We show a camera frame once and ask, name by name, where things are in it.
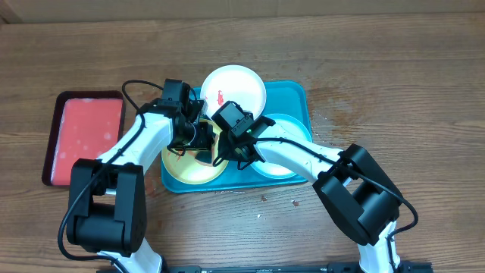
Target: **black object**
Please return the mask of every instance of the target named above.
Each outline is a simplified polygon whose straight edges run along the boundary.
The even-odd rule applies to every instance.
[[[186,150],[210,151],[214,144],[212,125],[199,123],[205,102],[190,100],[191,90],[190,85],[182,80],[166,79],[161,98],[144,104],[138,110],[139,114],[157,113],[172,119],[174,135],[167,149],[178,155],[184,155]]]
[[[213,165],[219,165],[223,160],[238,161],[237,168],[242,170],[255,161],[264,161],[255,151],[252,141],[275,125],[275,121],[265,116],[256,120],[252,113],[243,111],[241,106],[232,101],[224,103],[213,115],[212,120],[222,129],[219,135],[219,156]]]
[[[79,159],[73,166],[69,206],[80,195],[92,174],[103,164]],[[116,189],[115,205],[94,203],[92,195],[101,196],[106,189]],[[91,184],[67,220],[69,243],[87,252],[100,250],[130,256],[141,246],[146,232],[145,184],[142,166],[109,165]]]
[[[233,268],[201,268],[198,266],[171,267],[170,273],[362,273],[358,262],[332,262],[321,266],[261,266]],[[428,262],[401,262],[398,273],[433,273]]]
[[[120,128],[118,140],[123,136],[123,123],[125,104],[123,94],[119,91],[64,91],[55,100],[54,114],[52,115],[51,133],[48,136],[47,152],[45,153],[44,168],[42,170],[42,182],[46,186],[52,186],[51,173],[54,163],[55,147],[58,143],[61,120],[64,113],[64,105],[69,99],[121,99]]]
[[[336,226],[350,239],[360,245],[379,240],[379,234],[399,217],[401,202],[386,191],[366,181],[350,193],[343,183],[351,177],[348,167],[401,196],[394,183],[364,148],[352,144],[341,152],[337,164],[329,171],[321,172],[313,188],[327,209]]]

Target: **wooden tabletop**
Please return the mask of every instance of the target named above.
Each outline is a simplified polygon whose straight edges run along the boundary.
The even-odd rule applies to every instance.
[[[396,237],[402,259],[482,272],[484,34],[485,14],[0,25],[0,271],[108,265],[69,261],[56,244],[68,191],[40,177],[60,92],[129,79],[200,86],[215,68],[242,64],[305,88],[316,143],[357,143],[376,158],[420,216]],[[139,104],[160,95],[130,93]],[[133,120],[127,107],[125,128]],[[171,265],[358,260],[311,184],[180,195],[161,185],[157,159],[145,185],[146,237]],[[399,225],[409,223],[401,212]]]

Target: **red marking on plate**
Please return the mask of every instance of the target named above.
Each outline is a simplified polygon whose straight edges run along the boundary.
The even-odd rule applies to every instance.
[[[220,90],[217,95],[217,103],[219,104],[219,106],[222,106],[224,104],[224,98],[222,97],[222,91]]]

